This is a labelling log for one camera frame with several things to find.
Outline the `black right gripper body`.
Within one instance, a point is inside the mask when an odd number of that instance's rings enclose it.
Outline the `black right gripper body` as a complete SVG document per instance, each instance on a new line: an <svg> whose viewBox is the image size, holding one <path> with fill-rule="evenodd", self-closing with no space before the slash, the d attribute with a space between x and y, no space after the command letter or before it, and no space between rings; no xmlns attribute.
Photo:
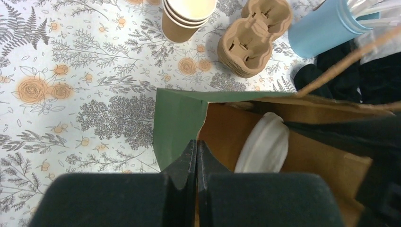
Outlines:
<svg viewBox="0 0 401 227"><path fill-rule="evenodd" d="M285 172L317 174L348 227L401 224L401 117L348 122L286 122Z"/></svg>

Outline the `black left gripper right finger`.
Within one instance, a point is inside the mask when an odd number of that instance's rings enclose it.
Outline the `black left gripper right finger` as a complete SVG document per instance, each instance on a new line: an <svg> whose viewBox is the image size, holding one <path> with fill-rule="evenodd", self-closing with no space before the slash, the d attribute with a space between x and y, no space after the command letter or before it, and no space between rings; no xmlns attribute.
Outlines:
<svg viewBox="0 0 401 227"><path fill-rule="evenodd" d="M210 227L209 218L211 214L208 213L209 205L207 202L208 177L215 173L231 173L231 171L216 159L205 141L197 141L197 186L200 227Z"/></svg>

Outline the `green brown paper bag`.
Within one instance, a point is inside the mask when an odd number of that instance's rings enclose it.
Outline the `green brown paper bag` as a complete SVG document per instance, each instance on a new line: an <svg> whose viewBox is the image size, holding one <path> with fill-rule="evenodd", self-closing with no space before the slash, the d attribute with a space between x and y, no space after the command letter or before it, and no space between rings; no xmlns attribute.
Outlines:
<svg viewBox="0 0 401 227"><path fill-rule="evenodd" d="M153 130L153 148L160 169L176 160L189 140L204 140L218 160L233 169L256 122L273 112L286 122L335 123L373 117L401 116L400 101L371 105L313 96L375 47L399 35L400 26L340 62L296 94L282 92L195 92L159 88Z"/></svg>

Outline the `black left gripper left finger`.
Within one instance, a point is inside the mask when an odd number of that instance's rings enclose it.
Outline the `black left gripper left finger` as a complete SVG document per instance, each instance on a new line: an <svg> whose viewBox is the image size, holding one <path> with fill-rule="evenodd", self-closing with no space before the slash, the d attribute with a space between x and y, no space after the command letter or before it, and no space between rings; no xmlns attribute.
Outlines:
<svg viewBox="0 0 401 227"><path fill-rule="evenodd" d="M163 226L193 227L197 193L197 141L189 141L177 160L162 173L169 177Z"/></svg>

